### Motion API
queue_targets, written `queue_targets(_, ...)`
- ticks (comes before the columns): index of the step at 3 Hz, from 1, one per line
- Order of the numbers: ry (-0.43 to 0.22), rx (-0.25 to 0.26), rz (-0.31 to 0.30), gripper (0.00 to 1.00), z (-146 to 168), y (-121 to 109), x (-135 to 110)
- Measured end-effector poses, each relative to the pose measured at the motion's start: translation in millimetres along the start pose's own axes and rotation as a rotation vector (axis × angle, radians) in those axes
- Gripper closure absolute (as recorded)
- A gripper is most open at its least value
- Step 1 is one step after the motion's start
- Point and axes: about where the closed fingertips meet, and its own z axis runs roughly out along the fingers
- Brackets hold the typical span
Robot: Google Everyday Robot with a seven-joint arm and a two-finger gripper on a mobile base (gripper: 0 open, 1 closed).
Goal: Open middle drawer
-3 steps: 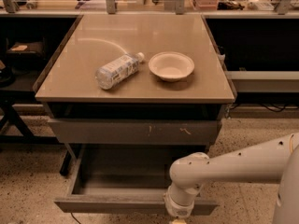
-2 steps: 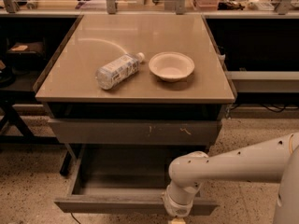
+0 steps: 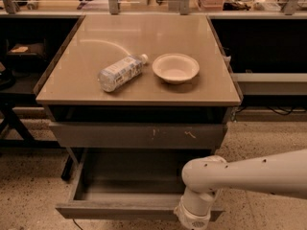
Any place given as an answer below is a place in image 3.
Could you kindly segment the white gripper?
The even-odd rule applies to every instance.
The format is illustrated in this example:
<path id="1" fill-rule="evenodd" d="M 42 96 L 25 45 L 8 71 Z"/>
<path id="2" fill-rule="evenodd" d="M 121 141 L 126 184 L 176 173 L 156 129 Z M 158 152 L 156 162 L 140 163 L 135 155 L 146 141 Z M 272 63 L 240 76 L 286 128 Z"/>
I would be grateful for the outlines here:
<path id="1" fill-rule="evenodd" d="M 186 187 L 174 214 L 186 230 L 206 230 L 220 193 L 220 190 L 198 193 Z"/>

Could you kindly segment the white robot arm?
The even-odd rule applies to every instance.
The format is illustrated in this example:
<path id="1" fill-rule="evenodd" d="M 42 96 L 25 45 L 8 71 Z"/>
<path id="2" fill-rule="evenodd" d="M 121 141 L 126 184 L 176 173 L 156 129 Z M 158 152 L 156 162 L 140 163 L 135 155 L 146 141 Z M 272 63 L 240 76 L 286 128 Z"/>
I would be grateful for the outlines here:
<path id="1" fill-rule="evenodd" d="M 181 172 L 185 190 L 175 214 L 188 230 L 205 230 L 222 189 L 307 197 L 307 150 L 227 162 L 212 155 L 187 162 Z"/>

